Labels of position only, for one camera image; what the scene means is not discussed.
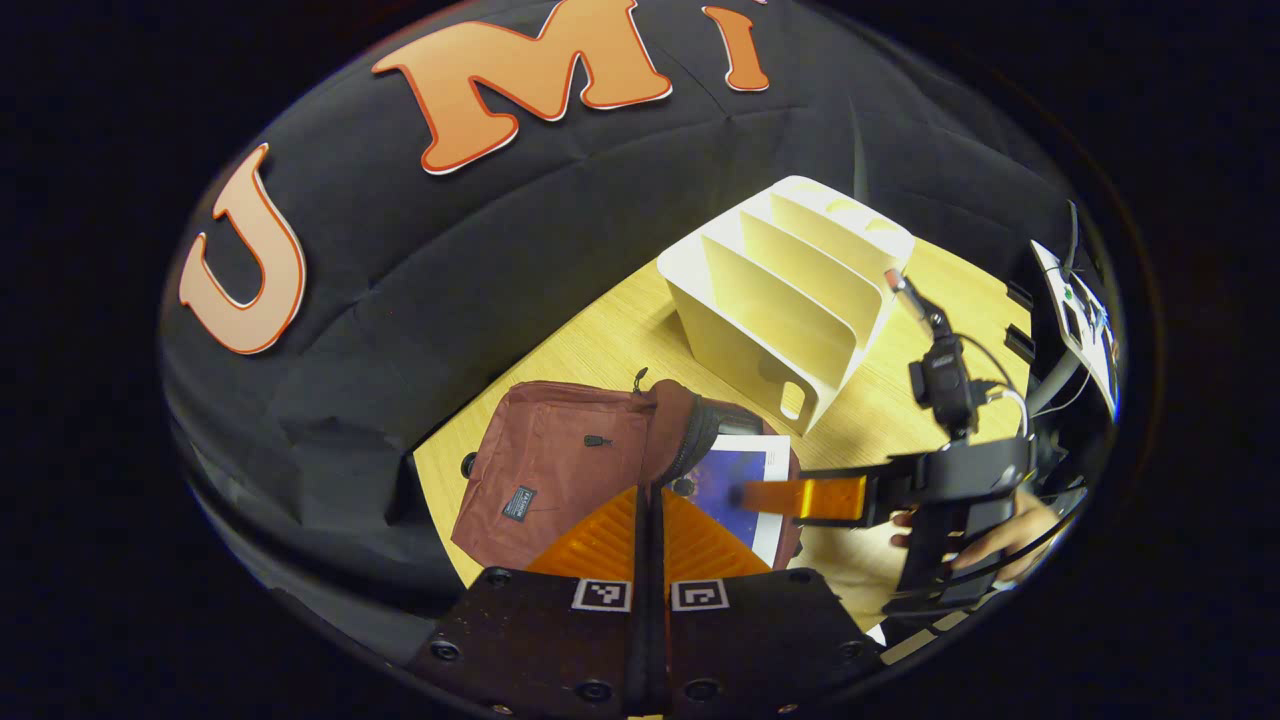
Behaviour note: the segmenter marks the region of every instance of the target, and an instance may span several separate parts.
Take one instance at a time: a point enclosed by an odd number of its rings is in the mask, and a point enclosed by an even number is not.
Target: white file organizer
[[[915,240],[803,177],[778,181],[658,258],[694,357],[806,433],[849,382],[892,306],[884,270]],[[787,384],[804,395],[783,405]]]

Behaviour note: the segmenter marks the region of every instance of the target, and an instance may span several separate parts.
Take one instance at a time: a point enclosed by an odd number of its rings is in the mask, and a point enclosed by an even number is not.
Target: book
[[[718,436],[710,452],[677,479],[672,491],[710,515],[773,566],[782,537],[782,515],[735,507],[732,489],[750,482],[782,482],[791,464],[787,436]]]

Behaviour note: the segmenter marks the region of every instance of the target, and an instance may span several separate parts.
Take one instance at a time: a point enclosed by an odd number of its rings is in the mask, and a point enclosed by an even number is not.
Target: letter m
[[[476,83],[544,120],[558,120],[581,56],[588,74],[582,102],[590,108],[669,95],[671,81],[654,69],[631,18],[635,6],[635,0],[563,0],[536,38],[489,23],[460,23],[387,55],[374,73],[404,74],[431,129],[422,169],[449,173],[507,145],[520,129],[513,115],[489,111]]]

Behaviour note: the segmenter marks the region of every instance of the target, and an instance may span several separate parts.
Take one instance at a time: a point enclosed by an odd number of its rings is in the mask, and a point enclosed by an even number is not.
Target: maroon backpack
[[[498,404],[468,478],[452,539],[484,566],[524,569],[557,538],[628,487],[682,477],[719,434],[777,434],[759,415],[664,379],[646,392],[557,382],[513,386]],[[790,479],[800,473],[791,451]],[[795,555],[785,518],[773,568]]]

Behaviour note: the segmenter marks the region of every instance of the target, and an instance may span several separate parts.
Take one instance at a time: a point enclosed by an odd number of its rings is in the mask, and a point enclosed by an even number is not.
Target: wooden table
[[[1009,300],[1005,284],[968,261],[916,240],[906,274],[919,291],[947,313],[951,325],[991,350],[1025,393],[1027,363],[1005,347],[1005,328],[1030,333],[1030,315]],[[937,450],[947,437],[929,411],[916,407],[908,363],[918,360],[931,341],[905,307],[895,307],[884,329],[849,384],[804,437],[791,442],[806,469],[869,465],[890,454]],[[1000,373],[977,348],[965,352],[975,378]],[[511,386],[526,380],[563,380],[628,389],[640,368],[649,368],[645,386],[676,379],[696,393],[736,402],[758,413],[780,432],[786,424],[699,365],[685,340],[666,281],[652,261],[579,313],[507,370],[479,397],[413,451],[422,493],[458,577],[467,585],[481,568],[449,537],[462,503],[466,479],[462,457],[480,446],[498,401]],[[979,410],[975,439],[989,441],[1018,432],[1019,410],[998,401]],[[879,623],[879,607],[897,584],[906,551],[891,547],[892,525],[868,530],[806,528],[804,552],[792,566],[823,573],[846,610],[863,629]]]

